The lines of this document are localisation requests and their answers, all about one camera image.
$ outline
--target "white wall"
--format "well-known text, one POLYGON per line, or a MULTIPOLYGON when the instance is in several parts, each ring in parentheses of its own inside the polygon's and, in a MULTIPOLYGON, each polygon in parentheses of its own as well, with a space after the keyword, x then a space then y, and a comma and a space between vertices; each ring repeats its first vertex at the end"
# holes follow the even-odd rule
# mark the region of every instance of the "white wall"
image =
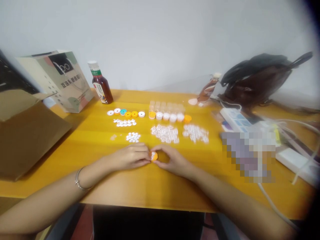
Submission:
MULTIPOLYGON (((193 79, 224 73, 254 55, 285 54, 293 61, 315 51, 306 44, 311 22, 295 2, 0 0, 0 49, 31 82, 14 57, 67 49, 90 84, 86 62, 97 60, 111 88, 179 91, 182 82, 183 91, 194 92, 207 78, 193 79)), ((301 88, 300 77, 314 85, 318 63, 314 58, 296 69, 283 88, 316 89, 301 88)), ((316 98, 313 91, 311 102, 316 98)))

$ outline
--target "bangle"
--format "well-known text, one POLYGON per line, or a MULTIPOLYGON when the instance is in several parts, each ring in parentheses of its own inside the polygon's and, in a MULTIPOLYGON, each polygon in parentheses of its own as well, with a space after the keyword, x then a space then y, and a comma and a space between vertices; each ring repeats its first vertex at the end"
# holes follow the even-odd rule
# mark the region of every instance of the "bangle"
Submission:
POLYGON ((92 187, 89 187, 89 188, 84 188, 84 187, 81 187, 80 184, 79 184, 79 179, 78 179, 78 176, 79 176, 79 173, 80 171, 83 169, 84 167, 80 168, 79 171, 77 172, 77 175, 76 175, 76 185, 78 185, 78 187, 81 189, 81 190, 89 190, 91 189, 92 187))

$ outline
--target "person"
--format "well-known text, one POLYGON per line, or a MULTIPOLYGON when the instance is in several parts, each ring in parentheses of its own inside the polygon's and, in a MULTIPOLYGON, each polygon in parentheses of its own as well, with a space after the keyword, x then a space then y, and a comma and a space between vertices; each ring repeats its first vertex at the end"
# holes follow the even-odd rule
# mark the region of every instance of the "person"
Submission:
POLYGON ((170 158, 168 163, 153 163, 194 182, 250 239, 292 239, 296 235, 272 210, 194 166, 176 149, 158 145, 149 150, 144 143, 135 143, 82 168, 79 186, 75 184, 76 171, 13 206, 0 216, 0 239, 32 239, 88 192, 81 188, 89 189, 112 172, 150 164, 150 151, 165 152, 170 158))

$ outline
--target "bag strap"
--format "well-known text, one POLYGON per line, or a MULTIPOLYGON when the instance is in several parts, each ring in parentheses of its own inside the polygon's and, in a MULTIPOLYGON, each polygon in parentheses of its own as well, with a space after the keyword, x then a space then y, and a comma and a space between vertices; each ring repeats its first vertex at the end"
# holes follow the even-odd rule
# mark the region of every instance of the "bag strap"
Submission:
POLYGON ((312 52, 307 52, 305 54, 303 54, 301 57, 299 57, 297 60, 295 60, 294 62, 292 62, 289 67, 290 68, 297 68, 300 64, 308 61, 310 58, 312 58, 313 54, 312 52))

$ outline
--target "wooden table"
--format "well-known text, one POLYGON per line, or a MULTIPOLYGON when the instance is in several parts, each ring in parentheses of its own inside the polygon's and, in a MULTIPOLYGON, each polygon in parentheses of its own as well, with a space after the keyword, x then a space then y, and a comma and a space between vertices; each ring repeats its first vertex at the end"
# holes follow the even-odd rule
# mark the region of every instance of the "wooden table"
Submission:
MULTIPOLYGON (((159 100, 182 103, 186 108, 186 114, 192 116, 191 123, 209 131, 209 144, 203 142, 194 144, 189 138, 182 136, 183 123, 175 123, 174 125, 179 130, 180 143, 172 143, 171 146, 177 148, 196 166, 269 206, 257 184, 245 182, 244 177, 240 176, 240 172, 235 170, 235 165, 231 164, 226 153, 222 151, 222 142, 219 138, 222 128, 211 116, 212 110, 221 108, 218 104, 204 108, 191 106, 188 104, 188 99, 194 98, 193 94, 126 90, 113 90, 112 93, 114 103, 105 105, 95 98, 78 114, 64 113, 59 106, 53 106, 53 112, 73 124, 72 130, 21 180, 15 183, 0 181, 0 196, 26 198, 68 173, 128 145, 129 142, 125 140, 128 132, 141 134, 140 141, 145 142, 150 148, 160 144, 160 140, 150 134, 150 128, 158 124, 157 120, 150 120, 148 117, 137 118, 136 126, 116 127, 113 119, 124 119, 124 116, 106 114, 107 111, 115 108, 147 113, 150 100, 159 100), (115 140, 111 140, 113 135, 117 136, 115 140)), ((256 108, 255 111, 264 116, 276 118, 313 118, 295 116, 276 106, 256 108)), ((297 130, 298 136, 302 137, 308 146, 314 148, 314 134, 297 125, 291 127, 297 130)), ((168 160, 162 153, 159 154, 159 158, 163 161, 168 160)), ((312 201, 314 189, 301 179, 293 186, 290 181, 294 174, 277 161, 272 174, 276 182, 263 184, 263 186, 275 205, 290 219, 304 218, 307 207, 312 201)), ((98 184, 82 202, 202 212, 216 211, 212 202, 193 183, 166 172, 155 164, 111 174, 98 184)))

